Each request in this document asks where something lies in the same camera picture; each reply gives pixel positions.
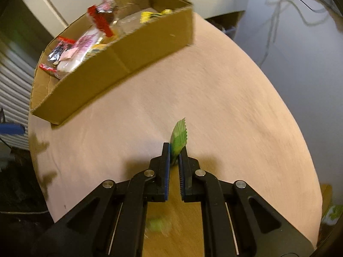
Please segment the green snack bag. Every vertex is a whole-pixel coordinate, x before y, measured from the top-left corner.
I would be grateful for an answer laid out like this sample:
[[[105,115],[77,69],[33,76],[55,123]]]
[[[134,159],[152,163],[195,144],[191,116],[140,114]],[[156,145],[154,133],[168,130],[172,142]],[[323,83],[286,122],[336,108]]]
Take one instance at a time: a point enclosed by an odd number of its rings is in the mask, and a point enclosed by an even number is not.
[[[334,226],[337,224],[342,213],[343,205],[331,205],[323,212],[321,223]]]

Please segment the red top date snack bag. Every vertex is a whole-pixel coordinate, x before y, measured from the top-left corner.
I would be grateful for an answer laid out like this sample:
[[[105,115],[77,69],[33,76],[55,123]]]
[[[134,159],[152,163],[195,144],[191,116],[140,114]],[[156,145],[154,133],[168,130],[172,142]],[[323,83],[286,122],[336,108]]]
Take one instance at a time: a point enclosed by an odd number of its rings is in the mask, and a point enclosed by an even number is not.
[[[102,0],[98,6],[93,5],[87,9],[94,25],[108,38],[114,36],[112,25],[117,21],[117,12],[118,6],[114,0]]]

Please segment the red dark snack packet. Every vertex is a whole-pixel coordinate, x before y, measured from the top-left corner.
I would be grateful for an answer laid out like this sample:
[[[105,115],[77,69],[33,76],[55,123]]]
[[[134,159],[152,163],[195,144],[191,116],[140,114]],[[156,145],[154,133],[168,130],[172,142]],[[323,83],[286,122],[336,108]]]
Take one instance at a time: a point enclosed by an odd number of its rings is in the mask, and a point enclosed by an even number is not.
[[[65,37],[57,37],[57,40],[57,45],[48,54],[46,61],[39,64],[39,68],[59,79],[59,76],[57,75],[57,65],[60,62],[62,53],[70,49],[76,41]]]

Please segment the brown cardboard box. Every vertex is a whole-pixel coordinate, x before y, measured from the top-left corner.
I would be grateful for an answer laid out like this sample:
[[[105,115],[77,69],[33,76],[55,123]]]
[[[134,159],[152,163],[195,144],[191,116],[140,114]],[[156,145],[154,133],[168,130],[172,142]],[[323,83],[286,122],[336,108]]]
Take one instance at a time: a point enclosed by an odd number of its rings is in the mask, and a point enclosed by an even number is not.
[[[62,79],[39,68],[57,45],[57,37],[77,41],[95,26],[87,13],[49,43],[35,69],[30,112],[59,125],[80,107],[129,74],[193,43],[193,6],[188,0],[114,0],[118,6],[113,37],[104,38],[84,61]],[[140,23],[143,11],[168,15]]]

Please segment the green candy packet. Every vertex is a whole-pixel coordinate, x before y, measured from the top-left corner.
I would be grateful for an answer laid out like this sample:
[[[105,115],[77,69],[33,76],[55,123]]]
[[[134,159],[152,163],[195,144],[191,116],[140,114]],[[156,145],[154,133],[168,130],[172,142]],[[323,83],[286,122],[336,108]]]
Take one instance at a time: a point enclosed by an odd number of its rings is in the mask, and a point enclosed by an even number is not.
[[[173,128],[172,135],[170,138],[170,149],[171,149],[171,166],[176,162],[176,159],[182,149],[187,145],[187,125],[185,118],[177,121]]]

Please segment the packaged bread slice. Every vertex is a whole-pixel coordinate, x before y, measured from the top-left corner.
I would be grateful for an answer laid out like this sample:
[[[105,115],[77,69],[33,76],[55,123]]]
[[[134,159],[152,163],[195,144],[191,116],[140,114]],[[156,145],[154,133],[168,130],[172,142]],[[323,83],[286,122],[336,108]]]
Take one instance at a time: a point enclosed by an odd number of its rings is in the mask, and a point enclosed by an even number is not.
[[[102,41],[104,35],[95,26],[90,27],[71,48],[61,54],[56,68],[57,78],[62,79],[72,73],[84,61],[91,48]]]

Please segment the yellow candy packet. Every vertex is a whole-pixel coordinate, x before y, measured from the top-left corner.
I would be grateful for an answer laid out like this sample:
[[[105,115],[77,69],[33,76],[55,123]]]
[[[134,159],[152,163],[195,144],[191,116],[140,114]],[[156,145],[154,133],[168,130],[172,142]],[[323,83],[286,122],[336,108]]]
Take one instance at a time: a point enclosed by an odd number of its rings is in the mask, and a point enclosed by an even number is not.
[[[150,20],[156,19],[158,17],[171,14],[173,11],[171,9],[165,9],[161,12],[150,12],[150,11],[143,11],[140,15],[140,23],[144,24],[149,22]]]

